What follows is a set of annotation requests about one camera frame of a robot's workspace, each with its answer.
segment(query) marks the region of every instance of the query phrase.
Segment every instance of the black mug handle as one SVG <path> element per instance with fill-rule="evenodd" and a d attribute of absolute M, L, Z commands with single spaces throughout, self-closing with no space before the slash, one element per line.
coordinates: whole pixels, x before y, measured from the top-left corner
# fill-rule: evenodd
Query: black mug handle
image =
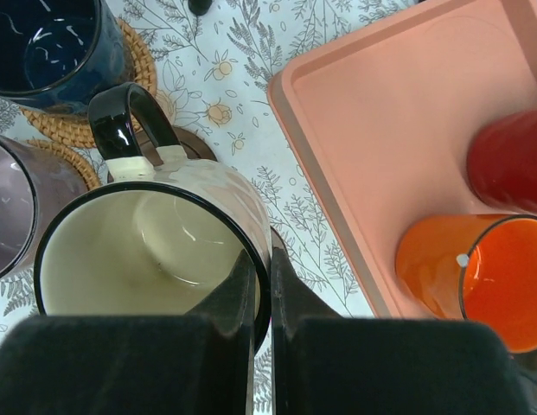
<path fill-rule="evenodd" d="M 180 145 L 153 96 L 139 84 L 126 82 L 95 95 L 87 109 L 95 144 L 105 160 L 143 156 L 131 123 L 132 114 L 155 147 Z"/>

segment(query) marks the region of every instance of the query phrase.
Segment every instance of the orange cup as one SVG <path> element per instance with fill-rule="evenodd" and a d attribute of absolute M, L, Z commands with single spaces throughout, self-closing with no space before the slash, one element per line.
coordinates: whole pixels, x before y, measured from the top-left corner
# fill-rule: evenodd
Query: orange cup
<path fill-rule="evenodd" d="M 488 324 L 512 353 L 537 349 L 537 216 L 430 216 L 410 227 L 397 276 L 435 316 Z"/>

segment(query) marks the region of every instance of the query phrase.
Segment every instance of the white enamel mug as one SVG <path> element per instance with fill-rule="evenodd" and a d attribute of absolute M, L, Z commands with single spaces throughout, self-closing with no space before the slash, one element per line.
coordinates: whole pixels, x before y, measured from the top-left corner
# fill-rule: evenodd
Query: white enamel mug
<path fill-rule="evenodd" d="M 142 155 L 131 113 L 163 165 Z M 181 315 L 226 279 L 245 249 L 257 272 L 258 347 L 270 321 L 272 242 L 255 188 L 221 163 L 188 160 L 137 84 L 98 94 L 88 115 L 114 182 L 70 203 L 45 232 L 35 261 L 40 312 Z"/>

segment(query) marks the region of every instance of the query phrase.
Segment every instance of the glass rim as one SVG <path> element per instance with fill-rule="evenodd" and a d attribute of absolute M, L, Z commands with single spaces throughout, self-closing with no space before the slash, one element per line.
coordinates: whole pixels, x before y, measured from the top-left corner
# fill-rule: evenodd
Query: glass rim
<path fill-rule="evenodd" d="M 41 88 L 29 89 L 26 91 L 8 91 L 8 90 L 0 89 L 0 98 L 23 98 L 23 97 L 34 96 L 39 93 L 45 93 L 47 91 L 51 91 L 55 89 L 57 86 L 59 86 L 60 84 L 62 84 L 65 80 L 69 80 L 70 78 L 75 76 L 84 67 L 84 65 L 86 65 L 93 51 L 95 50 L 97 43 L 99 43 L 99 36 L 101 34 L 101 24 L 102 24 L 102 13 L 103 13 L 102 0 L 92 0 L 92 1 L 93 1 L 93 4 L 95 5 L 94 7 L 95 14 L 93 17 L 95 21 L 95 31 L 93 32 L 92 43 L 89 49 L 87 50 L 86 54 L 84 55 L 84 58 L 78 64 L 78 66 L 75 67 L 69 73 L 67 73 L 65 76 L 60 78 L 59 80 L 56 80 L 55 82 L 49 85 L 42 86 Z"/>
<path fill-rule="evenodd" d="M 0 141 L 0 149 L 3 150 L 7 155 L 15 161 L 15 163 L 20 167 L 21 173 L 26 178 L 26 182 L 28 183 L 28 187 L 30 190 L 30 193 L 32 194 L 32 220 L 29 224 L 28 234 L 26 235 L 26 239 L 24 240 L 24 244 L 22 247 L 18 250 L 16 255 L 13 257 L 13 259 L 2 269 L 0 269 L 0 278 L 4 277 L 8 273 L 12 272 L 16 266 L 20 263 L 21 259 L 24 258 L 26 253 L 28 252 L 29 247 L 31 246 L 31 242 L 33 239 L 33 236 L 35 235 L 35 230 L 37 229 L 37 221 L 38 221 L 38 197 L 37 197 L 37 190 L 35 188 L 34 182 L 32 180 L 32 176 L 29 173 L 27 167 L 22 162 L 22 159 L 13 151 L 11 150 L 7 144 Z"/>
<path fill-rule="evenodd" d="M 497 220 L 493 224 L 489 225 L 483 232 L 480 233 L 480 235 L 476 238 L 474 243 L 471 245 L 470 249 L 466 253 L 468 256 L 469 262 L 472 253 L 476 250 L 478 244 L 491 233 L 494 229 L 497 227 L 505 224 L 506 222 L 510 222 L 511 220 L 519 220 L 519 219 L 530 219 L 530 220 L 537 220 L 537 215 L 535 214 L 506 214 L 505 217 Z M 464 277 L 466 275 L 466 269 L 468 268 L 468 264 L 466 266 L 461 266 L 460 268 L 460 284 L 458 285 L 458 300 L 460 303 L 460 311 L 462 313 L 462 317 L 464 320 L 469 320 L 470 318 L 466 315 L 466 309 L 464 308 L 464 295 L 463 295 L 463 288 L 464 288 Z"/>

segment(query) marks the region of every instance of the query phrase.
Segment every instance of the pink tray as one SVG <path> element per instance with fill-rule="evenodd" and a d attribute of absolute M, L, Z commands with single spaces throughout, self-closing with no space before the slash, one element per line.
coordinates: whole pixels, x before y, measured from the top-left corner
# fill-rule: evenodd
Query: pink tray
<path fill-rule="evenodd" d="M 297 57 L 269 99 L 377 316 L 427 316 L 400 287 L 401 234 L 486 213 L 464 158 L 537 106 L 537 0 L 429 0 Z"/>

